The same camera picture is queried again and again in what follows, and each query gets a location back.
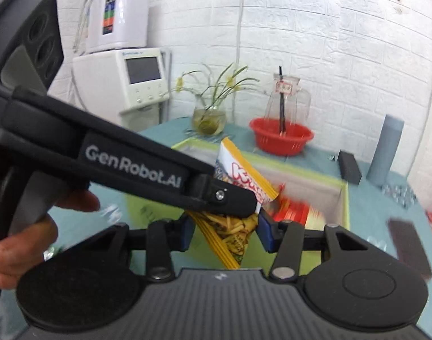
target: bolt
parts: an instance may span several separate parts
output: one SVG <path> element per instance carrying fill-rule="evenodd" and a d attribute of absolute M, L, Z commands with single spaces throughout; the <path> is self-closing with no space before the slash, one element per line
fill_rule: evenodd
<path fill-rule="evenodd" d="M 222 201 L 225 197 L 226 197 L 226 194 L 224 193 L 223 190 L 218 190 L 218 191 L 216 192 L 216 199 L 217 199 L 218 201 Z"/>
<path fill-rule="evenodd" d="M 290 277 L 295 276 L 295 274 L 295 270 L 290 267 L 276 267 L 273 270 L 274 277 L 278 279 L 289 279 Z"/>

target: glass pitcher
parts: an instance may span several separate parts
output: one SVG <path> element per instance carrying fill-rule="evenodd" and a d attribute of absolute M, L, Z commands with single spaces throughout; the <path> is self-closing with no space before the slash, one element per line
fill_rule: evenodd
<path fill-rule="evenodd" d="M 266 107 L 265 124 L 272 132 L 280 133 L 281 93 L 283 93 L 285 129 L 290 132 L 294 124 L 305 125 L 309 117 L 311 94 L 299 86 L 300 78 L 274 74 L 270 100 Z"/>

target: display screen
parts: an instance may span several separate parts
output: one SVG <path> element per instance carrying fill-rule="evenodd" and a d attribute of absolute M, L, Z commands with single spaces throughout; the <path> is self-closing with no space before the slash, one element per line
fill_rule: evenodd
<path fill-rule="evenodd" d="M 103 35 L 113 32 L 115 11 L 116 0 L 106 0 L 106 4 L 104 5 Z"/>
<path fill-rule="evenodd" d="M 153 58 L 127 59 L 126 67 L 128 68 L 129 82 L 131 84 L 161 79 L 156 56 Z"/>

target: label tag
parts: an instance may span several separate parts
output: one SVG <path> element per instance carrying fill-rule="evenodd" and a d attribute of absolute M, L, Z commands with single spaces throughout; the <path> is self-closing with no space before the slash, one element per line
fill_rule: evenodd
<path fill-rule="evenodd" d="M 287 83 L 283 80 L 278 80 L 276 81 L 276 88 L 274 91 L 276 93 L 283 93 L 285 95 L 290 95 L 292 94 L 292 88 L 293 88 L 293 84 Z"/>

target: black straw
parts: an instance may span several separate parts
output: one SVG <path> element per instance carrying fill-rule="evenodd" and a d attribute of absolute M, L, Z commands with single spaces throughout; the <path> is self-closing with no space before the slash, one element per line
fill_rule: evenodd
<path fill-rule="evenodd" d="M 279 67 L 279 78 L 283 81 L 282 67 Z M 285 101 L 283 98 L 283 92 L 280 92 L 280 130 L 281 135 L 285 134 Z"/>

